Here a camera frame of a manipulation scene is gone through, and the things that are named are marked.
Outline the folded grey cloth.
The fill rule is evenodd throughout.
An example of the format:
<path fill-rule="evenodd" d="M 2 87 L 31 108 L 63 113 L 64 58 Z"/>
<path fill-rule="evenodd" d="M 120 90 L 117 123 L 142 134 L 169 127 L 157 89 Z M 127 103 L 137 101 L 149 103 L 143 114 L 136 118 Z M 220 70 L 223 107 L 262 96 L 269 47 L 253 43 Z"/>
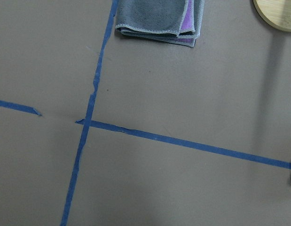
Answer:
<path fill-rule="evenodd" d="M 203 0 L 120 0 L 115 29 L 122 35 L 194 47 Z"/>

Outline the wooden mug tree stand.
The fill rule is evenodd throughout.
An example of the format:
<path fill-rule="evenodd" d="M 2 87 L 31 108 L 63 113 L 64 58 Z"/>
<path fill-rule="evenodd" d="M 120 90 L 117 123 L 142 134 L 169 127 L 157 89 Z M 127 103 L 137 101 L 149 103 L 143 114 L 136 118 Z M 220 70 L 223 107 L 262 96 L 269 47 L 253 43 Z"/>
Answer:
<path fill-rule="evenodd" d="M 291 32 L 291 0 L 254 0 L 260 17 L 270 26 Z"/>

